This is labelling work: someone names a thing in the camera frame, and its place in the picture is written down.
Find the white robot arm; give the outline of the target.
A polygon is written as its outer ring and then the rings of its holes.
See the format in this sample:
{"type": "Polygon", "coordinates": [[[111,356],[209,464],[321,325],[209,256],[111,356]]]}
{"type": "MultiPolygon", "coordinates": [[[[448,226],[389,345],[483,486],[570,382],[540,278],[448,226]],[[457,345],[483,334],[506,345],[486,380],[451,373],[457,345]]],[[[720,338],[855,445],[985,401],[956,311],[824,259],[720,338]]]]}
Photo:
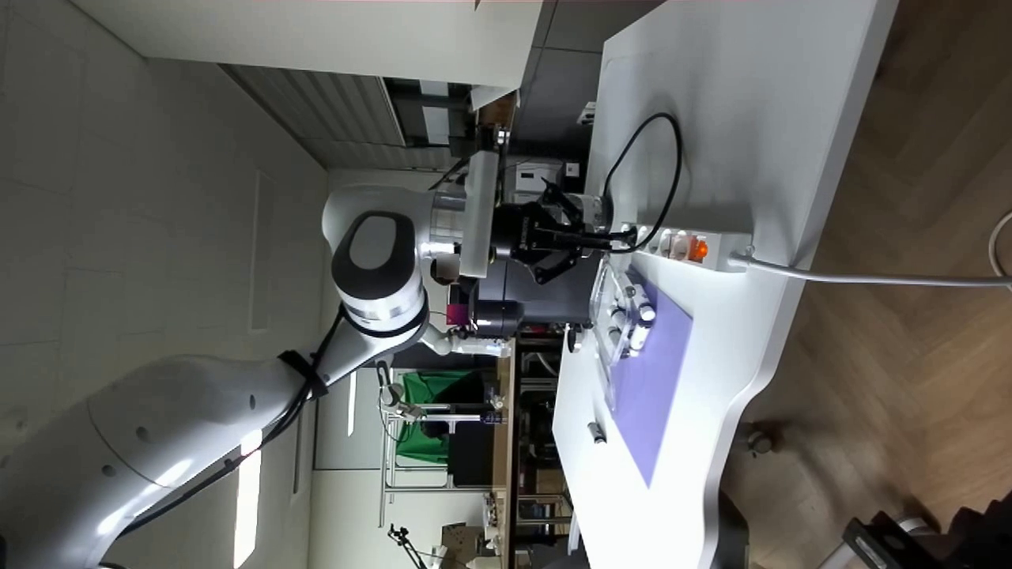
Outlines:
{"type": "Polygon", "coordinates": [[[458,184],[330,191],[321,226],[339,308],[315,351],[166,356],[75,401],[0,464],[4,569],[98,569],[119,533],[216,483],[306,401],[382,356],[415,345],[499,353],[499,338],[429,323],[434,261],[480,278],[508,256],[552,280],[590,251],[638,241],[605,191],[552,185],[534,202],[503,202],[497,174],[499,162],[479,150],[458,184]]]}

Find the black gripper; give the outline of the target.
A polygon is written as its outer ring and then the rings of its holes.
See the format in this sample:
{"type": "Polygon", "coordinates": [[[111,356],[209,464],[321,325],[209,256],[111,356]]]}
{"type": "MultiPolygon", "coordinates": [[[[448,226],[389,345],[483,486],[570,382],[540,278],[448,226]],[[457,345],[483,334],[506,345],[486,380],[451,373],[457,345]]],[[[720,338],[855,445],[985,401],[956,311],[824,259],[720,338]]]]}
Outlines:
{"type": "Polygon", "coordinates": [[[494,251],[523,261],[539,285],[577,269],[585,250],[622,251],[637,245],[637,226],[581,230],[581,209],[556,184],[539,202],[494,209],[494,251]]]}

